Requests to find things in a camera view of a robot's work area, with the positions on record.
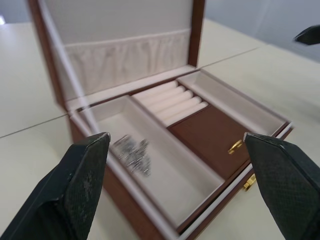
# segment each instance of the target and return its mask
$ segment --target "jewelry box lid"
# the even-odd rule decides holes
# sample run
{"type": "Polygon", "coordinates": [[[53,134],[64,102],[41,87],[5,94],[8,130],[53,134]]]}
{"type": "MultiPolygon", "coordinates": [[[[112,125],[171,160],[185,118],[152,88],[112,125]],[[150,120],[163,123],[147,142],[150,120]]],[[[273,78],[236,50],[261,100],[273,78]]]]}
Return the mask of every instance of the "jewelry box lid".
{"type": "Polygon", "coordinates": [[[65,110],[72,100],[197,67],[205,0],[28,3],[56,100],[65,110]]]}

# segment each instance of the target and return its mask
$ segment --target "white table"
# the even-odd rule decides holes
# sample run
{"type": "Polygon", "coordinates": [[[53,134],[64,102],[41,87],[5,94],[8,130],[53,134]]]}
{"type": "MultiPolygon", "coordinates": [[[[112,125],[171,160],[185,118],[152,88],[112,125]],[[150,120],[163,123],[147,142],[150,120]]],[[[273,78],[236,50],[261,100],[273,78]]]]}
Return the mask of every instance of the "white table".
{"type": "MultiPolygon", "coordinates": [[[[31,24],[5,27],[0,26],[0,72],[4,73],[0,96],[6,98],[0,104],[0,136],[63,114],[54,103],[31,24]]],[[[202,37],[200,65],[211,64],[205,70],[293,120],[296,128],[287,140],[319,165],[319,64],[208,20],[202,37]]],[[[0,205],[7,206],[1,212],[0,234],[70,143],[65,117],[0,138],[0,205]]],[[[88,239],[131,240],[137,236],[103,193],[88,239]]],[[[198,239],[284,238],[254,185],[248,192],[240,191],[198,239]]]]}
{"type": "Polygon", "coordinates": [[[206,18],[201,34],[197,64],[200,68],[266,45],[263,41],[206,18]]]}
{"type": "Polygon", "coordinates": [[[64,115],[30,23],[0,25],[0,137],[64,115]]]}

